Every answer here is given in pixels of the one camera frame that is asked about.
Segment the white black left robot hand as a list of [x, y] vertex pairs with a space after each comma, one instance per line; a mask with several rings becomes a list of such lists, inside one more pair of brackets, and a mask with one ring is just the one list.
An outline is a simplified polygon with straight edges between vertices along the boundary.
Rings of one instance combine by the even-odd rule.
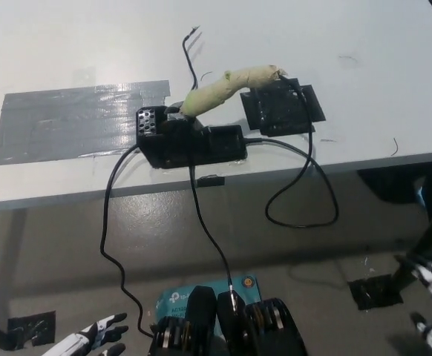
[[47, 350], [43, 356], [89, 355], [93, 350], [107, 343], [112, 343], [112, 346], [101, 351], [99, 355], [121, 355], [126, 350], [126, 346], [120, 343], [120, 340], [128, 331], [128, 327], [117, 326], [112, 329], [111, 326], [124, 321], [127, 316], [126, 313], [120, 313], [98, 320], [81, 331], [68, 335]]

